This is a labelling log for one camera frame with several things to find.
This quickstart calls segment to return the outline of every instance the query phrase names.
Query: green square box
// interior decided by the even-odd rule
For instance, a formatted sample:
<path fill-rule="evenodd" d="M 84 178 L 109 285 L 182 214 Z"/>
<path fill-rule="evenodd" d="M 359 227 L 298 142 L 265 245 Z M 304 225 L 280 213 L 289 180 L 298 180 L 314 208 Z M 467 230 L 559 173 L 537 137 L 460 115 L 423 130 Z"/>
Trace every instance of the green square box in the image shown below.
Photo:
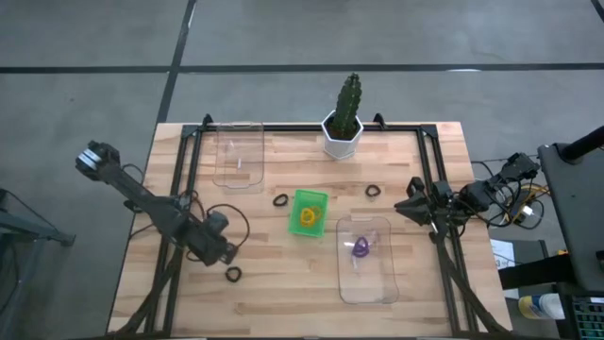
<path fill-rule="evenodd" d="M 294 208 L 290 215 L 290 233 L 306 235 L 311 237 L 323 237 L 325 232 L 325 219 L 327 216 L 327 202 L 329 195 L 326 193 L 315 192 L 312 190 L 298 189 L 294 195 Z M 319 207 L 321 209 L 321 218 L 312 225 L 312 227 L 304 227 L 300 224 L 300 214 L 304 208 Z"/>

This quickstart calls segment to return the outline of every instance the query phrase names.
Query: gray floor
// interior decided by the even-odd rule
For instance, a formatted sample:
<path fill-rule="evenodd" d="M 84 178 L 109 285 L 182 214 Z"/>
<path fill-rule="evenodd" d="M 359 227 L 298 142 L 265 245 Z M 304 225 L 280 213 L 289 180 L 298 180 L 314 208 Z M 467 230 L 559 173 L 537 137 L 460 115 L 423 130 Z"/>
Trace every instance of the gray floor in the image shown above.
<path fill-rule="evenodd" d="M 169 65 L 185 6 L 0 0 L 0 67 Z M 604 62 L 603 33 L 589 0 L 198 0 L 183 64 Z M 205 113 L 218 121 L 317 121 L 344 78 L 180 75 L 168 121 Z M 165 81 L 0 75 L 0 186 L 77 233 L 73 248 L 45 250 L 21 339 L 104 331 L 132 216 L 117 192 L 79 175 L 74 159 L 95 139 L 144 166 Z M 475 160 L 534 154 L 604 121 L 604 71 L 361 73 L 361 81 L 361 118 L 462 121 Z M 537 230 L 493 229 L 492 236 L 564 247 L 545 204 Z"/>

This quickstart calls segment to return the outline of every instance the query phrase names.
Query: black ring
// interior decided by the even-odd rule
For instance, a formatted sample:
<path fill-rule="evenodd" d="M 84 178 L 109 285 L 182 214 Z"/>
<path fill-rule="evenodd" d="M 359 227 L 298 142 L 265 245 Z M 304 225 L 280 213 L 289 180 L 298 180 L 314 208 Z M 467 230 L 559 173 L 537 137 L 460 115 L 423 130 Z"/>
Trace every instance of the black ring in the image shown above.
<path fill-rule="evenodd" d="M 231 276 L 230 276 L 230 273 L 231 273 L 231 272 L 236 272 L 236 273 L 237 273 L 237 276 L 236 276 L 236 277 L 234 277 L 234 278 L 233 278 L 233 277 L 231 277 Z M 225 272 L 225 276 L 226 276 L 226 279 L 227 279 L 229 282 L 233 282 L 233 283 L 235 283 L 235 282 L 237 282 L 237 281 L 238 281 L 238 280 L 239 280 L 239 279 L 242 277 L 242 273 L 243 273 L 243 272 L 242 272 L 242 269 L 241 269 L 240 267 L 229 267 L 229 268 L 226 270 L 226 272 Z"/>
<path fill-rule="evenodd" d="M 367 195 L 367 197 L 373 198 L 381 194 L 381 189 L 379 189 L 376 184 L 369 184 L 367 185 L 367 189 L 365 189 L 365 194 Z"/>
<path fill-rule="evenodd" d="M 278 195 L 277 197 L 275 197 L 275 199 L 273 199 L 273 205 L 276 207 L 283 207 L 284 205 L 287 204 L 287 202 L 290 200 L 290 198 L 287 196 L 287 194 L 281 194 Z"/>

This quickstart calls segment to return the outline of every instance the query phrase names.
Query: green cactus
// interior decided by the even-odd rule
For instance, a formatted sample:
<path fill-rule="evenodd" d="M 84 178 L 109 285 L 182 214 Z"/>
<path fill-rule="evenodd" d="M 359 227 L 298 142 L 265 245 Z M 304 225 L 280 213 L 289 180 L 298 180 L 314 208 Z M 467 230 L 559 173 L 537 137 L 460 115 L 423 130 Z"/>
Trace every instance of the green cactus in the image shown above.
<path fill-rule="evenodd" d="M 333 120 L 329 125 L 331 138 L 351 140 L 357 134 L 357 110 L 361 102 L 361 81 L 359 75 L 353 73 L 344 82 L 338 95 L 338 105 Z"/>

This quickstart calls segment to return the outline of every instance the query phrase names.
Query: wooden table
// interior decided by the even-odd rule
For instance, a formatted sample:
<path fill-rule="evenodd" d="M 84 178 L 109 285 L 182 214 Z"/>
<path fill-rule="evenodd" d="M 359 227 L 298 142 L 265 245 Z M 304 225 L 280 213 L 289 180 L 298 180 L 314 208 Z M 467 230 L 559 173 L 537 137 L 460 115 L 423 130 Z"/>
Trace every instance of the wooden table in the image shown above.
<path fill-rule="evenodd" d="M 170 191 L 181 126 L 158 125 L 144 180 L 145 187 L 158 196 Z M 461 124 L 437 126 L 449 182 L 459 190 L 474 180 Z M 206 207 L 228 202 L 242 209 L 250 220 L 251 236 L 233 263 L 243 270 L 237 283 L 225 279 L 227 267 L 222 263 L 205 267 L 184 261 L 173 336 L 449 335 L 441 273 L 429 230 L 393 209 L 395 202 L 407 198 L 405 188 L 411 177 L 422 176 L 414 133 L 365 132 L 353 158 L 333 161 L 323 152 L 321 133 L 266 132 L 264 154 L 263 192 L 227 195 L 212 182 L 216 134 L 203 134 L 195 189 Z M 432 176 L 437 179 L 431 154 L 430 161 Z M 181 188 L 186 178 L 183 175 Z M 382 190 L 374 201 L 364 194 L 370 183 Z M 301 188 L 329 194 L 326 234 L 321 239 L 291 235 L 287 226 L 292 201 L 284 208 L 272 204 L 276 195 L 293 196 Z M 243 220 L 230 210 L 221 212 L 230 221 L 224 235 L 239 243 L 245 232 Z M 335 230 L 338 219 L 350 214 L 378 215 L 390 221 L 400 292 L 396 303 L 349 305 L 341 300 Z M 146 215 L 138 216 L 133 230 L 148 223 Z M 159 239 L 149 229 L 130 241 L 110 331 L 122 326 L 149 292 Z M 511 329 L 484 224 L 468 223 L 461 243 L 470 285 L 495 319 Z M 466 329 L 459 292 L 456 299 Z"/>

